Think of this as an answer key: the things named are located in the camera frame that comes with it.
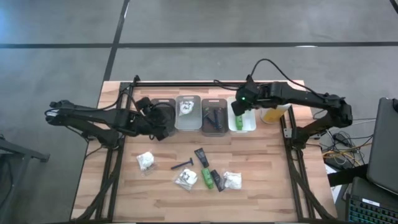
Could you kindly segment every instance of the wire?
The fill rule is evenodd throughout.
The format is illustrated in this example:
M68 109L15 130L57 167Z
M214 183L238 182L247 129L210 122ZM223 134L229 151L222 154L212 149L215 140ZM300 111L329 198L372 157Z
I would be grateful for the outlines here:
M370 119L376 119L376 118L358 118L358 119L353 119L353 121L362 121L362 120L370 120Z
M10 178L10 188L6 194L6 197L3 199L3 201L0 203L0 209L2 208L2 206L6 203L6 200L8 198L8 196L10 196L11 194L11 190L14 187L14 177L12 176L12 170L11 170L11 164L10 161L8 161L7 159L5 159L5 162L8 166L8 173L9 173L9 178Z
M361 158L362 164L365 165L365 160L363 159L363 158L365 157L365 153L359 151L359 156L360 156L360 158Z
M77 135L79 135L80 137L82 137L88 144L88 139L86 137L84 137L83 135L81 135L78 131L72 129L71 127L65 126L67 129L73 131L74 133L76 133Z
M133 103L133 105L134 105L134 107L136 108L137 112L138 112L139 114L142 114L142 113L141 113L141 109L139 109L139 107L137 106L137 102L135 101L134 97L132 97L132 95L130 95L130 94L128 94L128 93L124 93L124 94L126 94L127 97L131 100L131 102Z
M346 158L346 157L349 157L350 159L354 160L354 162L357 163L359 166L361 165L353 156L349 155L347 152L339 152L338 155L323 156L323 157L324 157L324 158L336 158L336 157L340 156L340 154L343 155L345 158Z
M174 108L173 105L171 105L170 103L160 102L160 103L156 103L156 104L154 105L154 107L159 106L159 105L167 105L167 106L171 107L171 108L173 109L173 116L172 116L172 119L175 118L176 112L175 112L175 108Z
M334 152L334 151L340 152L336 148L336 145L338 144L338 142L335 142L335 139L333 138L333 136L331 135L331 132L329 130L327 130L326 132L329 134L329 137L330 137L330 139L331 139L331 141L333 143L332 146L328 147L326 150L327 151L332 151L332 152ZM342 154L342 156L344 157L344 162L342 164L338 163L339 165L344 165L348 161L351 164L351 167L355 166L349 159L347 159L347 157L344 154Z
M366 136L366 137L354 137L354 138L350 138L350 139L364 139L364 138L370 138L373 137L373 134Z
M221 81L219 81L219 80L213 80L213 83L214 83L215 85L217 85L217 86L219 86L219 87L225 89L225 90L236 91L236 90L239 90L240 87L241 87L240 85L226 84L226 83L223 83L223 82L221 82Z
M307 86L305 86L305 85L301 85L301 84L299 84L299 83L297 83L297 82L291 80L291 79L278 67L278 65L276 65L273 61L271 61L271 60L268 59L268 58L263 58L263 59L260 59L260 60L258 60L258 61L256 62L256 64L254 65L254 67L253 67L253 69L252 69L252 71L251 71L251 73L250 73L250 76L251 76L251 77L253 76L254 71L255 71L256 68L257 68L257 65L258 65L260 62L263 62L263 61L267 61L267 62L271 63L276 69L278 69L278 71L280 72L280 74L282 74L287 80L289 80L290 82L292 82L292 83L294 83L294 84L296 84L296 85L298 85L298 86L301 86L302 88L305 88L306 90L308 90L308 91L310 91L311 93L313 93L316 97L318 97L318 98L320 98L320 99L322 99L322 100L337 100L337 99L328 99L328 98L325 98L325 97L323 97L323 96L320 96L317 92L313 91L311 88L309 88L309 87L307 87Z
M101 147L99 147L99 148L95 149L94 151L92 151L92 152L88 153L88 154L85 156L85 159L87 159L87 157L88 157L89 155L91 155L92 153L94 153L94 152L97 152L98 150L100 150L100 149L102 149L102 148L104 148L104 147L103 147L103 146L101 146Z
M365 144L360 145L360 146L351 147L349 149L339 149L339 150L341 150L341 151L352 151L353 149L361 148L363 146L370 146L371 144L372 143L370 142L370 143L365 143Z

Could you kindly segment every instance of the keyboard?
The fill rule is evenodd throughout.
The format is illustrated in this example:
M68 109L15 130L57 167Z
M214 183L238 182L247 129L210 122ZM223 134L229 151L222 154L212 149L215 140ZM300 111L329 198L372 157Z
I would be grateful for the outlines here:
M353 197L347 198L348 221L357 223L398 224L398 210L381 207L377 202Z

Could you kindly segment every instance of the black cable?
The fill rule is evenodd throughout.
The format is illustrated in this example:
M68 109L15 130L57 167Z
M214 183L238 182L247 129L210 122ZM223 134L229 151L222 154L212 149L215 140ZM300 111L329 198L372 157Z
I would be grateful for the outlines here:
M363 153L363 152L361 152L361 151L359 151L359 156L361 157L361 160L362 160L362 165L365 165L365 161L364 161L364 156L365 156L365 154Z
M138 106L137 106L137 102L135 101L134 97L132 97L132 95L130 95L130 94L128 94L128 93L124 93L124 94L126 94L127 97L131 100L131 102L132 102L132 104L134 105L134 107L136 108L137 112L138 112L139 114L142 114L142 113L141 113L141 110L140 110L140 109L138 108Z
M8 161L7 159L5 159L4 161L6 162L6 164L7 164L7 166L8 166L8 173L9 173L9 178L10 178L10 184L11 184L11 185L10 185L10 188L9 188L7 194L6 194L6 197L5 197L5 198L3 199L3 201L0 203L0 209L1 209L2 206L6 203L6 200L7 200L8 196L10 196L11 190L12 190L13 185L14 185L14 177L13 177L13 175L12 175L12 170L11 170L10 161Z
M237 91L237 90L239 90L240 87L241 87L241 86L239 86L239 85L226 84L226 83L223 83L223 82L221 82L221 81L219 81L219 80L213 80L213 83L214 83L216 86L218 86L218 87L221 87L221 88L223 88L223 89L225 89L225 90L231 90L231 91Z
M364 139L364 138L370 138L373 137L373 134L366 136L366 137L355 137L355 138L350 138L350 139Z
M287 80L289 80L290 82L292 82L292 83L294 83L294 84L296 84L296 85L298 85L298 86L301 86L301 87L305 88L306 90L308 90L308 91L310 91L311 93L313 93L316 97L318 97L318 98L320 98L320 99L322 99L322 100L331 100L331 99L327 99L327 98L325 98L325 97L323 97L323 96L320 96L317 92L313 91L311 88L309 88L309 87L307 87L307 86L305 86L305 85L301 85L301 84L299 84L299 83L297 83L297 82L291 80L291 79L278 67L278 65L276 65L273 61L269 60L268 58L263 58L263 59L260 59L260 60L258 60L258 61L256 62L256 64L254 65L254 67L253 67L253 69L252 69L252 71L251 71L251 73L250 73L250 76L251 76L251 77L253 76L254 71L255 71L256 68L257 68L257 65L258 65L260 62L263 62L263 61L267 61L267 62L271 63L276 69L278 69L278 71L280 72L280 74L282 74Z
M83 135L81 135L78 131L76 131L76 130L74 130L74 129L72 129L72 128L70 128L70 127L68 127L68 126L65 126L67 129L69 129L69 130L71 130L71 131L73 131L74 133L76 133L77 135L79 135L80 137L82 137L86 142L87 142L87 144L88 144L88 140L87 140L87 138L86 137L84 137Z
M363 143L362 145L358 146L358 148L363 147L363 146L364 146L366 143L368 143L372 138L373 138L373 136L371 136L368 140L366 140L365 143ZM356 149L340 149L340 150L341 150L341 151L349 152L349 151L356 151L356 150L358 150L358 149L356 148Z
M88 157L89 155L91 155L92 153L95 153L96 151L98 151L98 150L100 150L100 149L102 149L102 148L104 148L104 147L101 146L101 147L95 149L94 151L90 152L89 154L87 154L87 155L85 156L85 159L87 159L87 157Z
M154 105L154 107L159 106L159 105L167 105L167 106L171 107L171 108L173 109L173 116L172 116L172 119L175 118L176 112L175 112L175 108L174 108L173 105L171 105L170 103L160 102L160 103L156 103L156 104Z

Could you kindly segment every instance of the green package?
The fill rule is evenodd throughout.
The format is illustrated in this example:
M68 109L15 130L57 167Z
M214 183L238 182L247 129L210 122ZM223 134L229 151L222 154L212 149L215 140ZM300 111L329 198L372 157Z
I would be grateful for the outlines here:
M208 168L204 168L201 170L201 174L203 175L207 188L213 189L213 179L211 178L210 170Z
M241 131L242 128L243 128L242 115L241 116L235 116L235 124L236 124L236 129Z

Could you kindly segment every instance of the plastic container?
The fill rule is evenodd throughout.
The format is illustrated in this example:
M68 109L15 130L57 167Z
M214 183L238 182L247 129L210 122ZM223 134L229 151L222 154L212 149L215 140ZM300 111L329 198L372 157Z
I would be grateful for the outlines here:
M222 137L228 132L228 112L225 99L204 99L201 101L204 136Z
M292 106L290 103L285 105L278 105L274 108L263 108L260 109L260 119L267 124L279 123L280 117Z
M178 96L175 99L175 128L179 131L199 131L202 124L201 118L201 99L200 96L190 95L190 96ZM193 107L191 112L183 114L181 112L181 102L193 102Z
M232 110L231 103L235 101L235 97L228 97L226 99L227 104L228 104L228 126L229 130L236 132L236 133L246 133L249 131L254 131L256 130L256 114L253 110L250 111L245 111L244 114L242 114L242 120L243 120L243 127L242 130L238 130L236 127L236 117L234 114L234 111Z
M167 131L169 132L169 137L173 136L177 132L177 130L175 129L175 116L173 116L173 108L174 108L174 111L177 113L177 111L175 110L175 99L155 98L155 99L151 99L150 102L153 103L154 105L157 103L160 103L159 105L157 105L157 107L159 107L166 114L170 114L171 119L169 119L169 117L166 115L167 116L166 127L167 127ZM167 106L165 104L162 104L162 103L170 104L171 106L173 106L173 108L171 108L170 106Z

